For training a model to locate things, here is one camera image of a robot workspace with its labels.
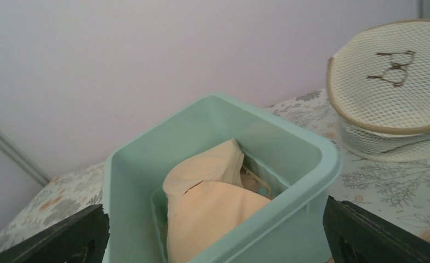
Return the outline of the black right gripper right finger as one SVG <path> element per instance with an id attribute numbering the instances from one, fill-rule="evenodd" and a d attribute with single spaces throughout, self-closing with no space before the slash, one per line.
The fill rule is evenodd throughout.
<path id="1" fill-rule="evenodd" d="M 430 243 L 349 201 L 329 196 L 323 227 L 334 262 L 430 262 Z"/>

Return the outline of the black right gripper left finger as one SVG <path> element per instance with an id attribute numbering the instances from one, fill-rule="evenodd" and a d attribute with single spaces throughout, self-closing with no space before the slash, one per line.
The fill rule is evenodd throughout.
<path id="1" fill-rule="evenodd" d="M 101 204 L 90 205 L 0 252 L 0 262 L 101 263 L 109 237 L 109 215 Z"/>

